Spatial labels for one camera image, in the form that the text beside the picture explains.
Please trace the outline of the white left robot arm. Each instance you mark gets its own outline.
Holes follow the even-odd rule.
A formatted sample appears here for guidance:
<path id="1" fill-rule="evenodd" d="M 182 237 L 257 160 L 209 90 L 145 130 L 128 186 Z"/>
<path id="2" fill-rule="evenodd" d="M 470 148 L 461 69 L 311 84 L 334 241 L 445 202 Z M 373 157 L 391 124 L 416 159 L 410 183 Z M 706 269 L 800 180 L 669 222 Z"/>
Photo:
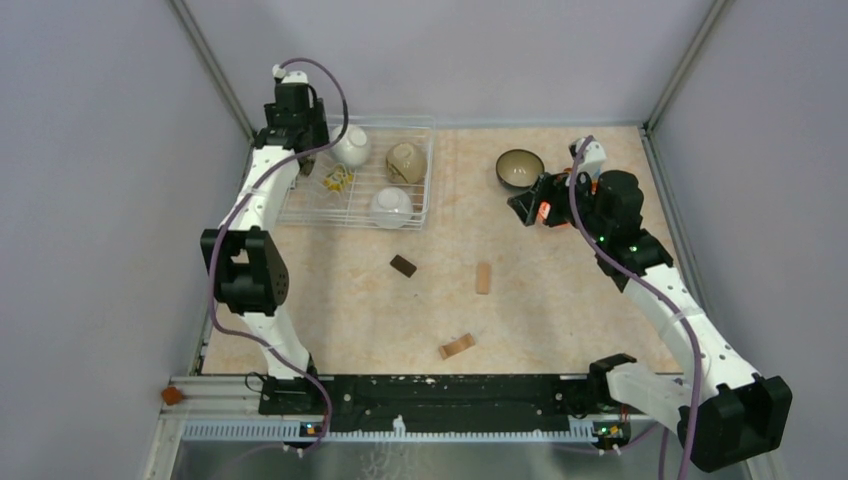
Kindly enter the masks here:
<path id="1" fill-rule="evenodd" d="M 271 232 L 297 177 L 311 172 L 329 144 L 329 130 L 323 100 L 306 81 L 277 82 L 264 109 L 267 125 L 255 138 L 245 183 L 200 245 L 214 301 L 246 324 L 241 335 L 259 345 L 271 377 L 295 379 L 305 376 L 311 356 L 285 305 L 289 271 Z"/>

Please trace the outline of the white orange patterned bowl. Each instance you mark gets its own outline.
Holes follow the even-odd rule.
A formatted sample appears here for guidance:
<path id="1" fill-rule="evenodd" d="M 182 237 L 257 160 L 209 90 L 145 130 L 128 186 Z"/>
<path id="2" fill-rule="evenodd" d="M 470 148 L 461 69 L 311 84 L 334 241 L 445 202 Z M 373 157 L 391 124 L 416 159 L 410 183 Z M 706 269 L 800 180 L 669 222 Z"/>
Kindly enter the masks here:
<path id="1" fill-rule="evenodd" d="M 549 228 L 568 226 L 571 224 L 571 209 L 568 202 L 542 201 L 539 204 L 537 219 Z"/>

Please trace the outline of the dark bowl cream inside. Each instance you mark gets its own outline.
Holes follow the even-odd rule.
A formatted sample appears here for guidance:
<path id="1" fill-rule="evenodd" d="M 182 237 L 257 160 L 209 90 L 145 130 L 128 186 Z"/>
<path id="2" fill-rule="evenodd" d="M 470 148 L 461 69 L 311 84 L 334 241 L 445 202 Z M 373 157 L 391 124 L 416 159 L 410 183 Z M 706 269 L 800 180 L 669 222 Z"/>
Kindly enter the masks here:
<path id="1" fill-rule="evenodd" d="M 495 163 L 499 184 L 512 191 L 529 189 L 545 170 L 543 160 L 525 149 L 508 150 L 502 153 Z"/>

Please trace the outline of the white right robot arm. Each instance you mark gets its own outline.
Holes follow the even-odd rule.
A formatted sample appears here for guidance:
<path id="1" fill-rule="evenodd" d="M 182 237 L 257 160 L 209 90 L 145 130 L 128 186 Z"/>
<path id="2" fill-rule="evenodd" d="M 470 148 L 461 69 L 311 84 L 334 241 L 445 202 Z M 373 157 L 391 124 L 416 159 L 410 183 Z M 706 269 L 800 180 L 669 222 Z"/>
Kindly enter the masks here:
<path id="1" fill-rule="evenodd" d="M 679 439 L 704 472 L 776 450 L 793 394 L 764 377 L 722 336 L 689 292 L 663 244 L 642 225 L 644 195 L 635 175 L 611 170 L 544 173 L 507 199 L 526 226 L 568 224 L 595 253 L 598 267 L 649 320 L 683 370 L 675 381 L 627 354 L 593 362 L 588 381 L 598 402 L 631 406 Z"/>

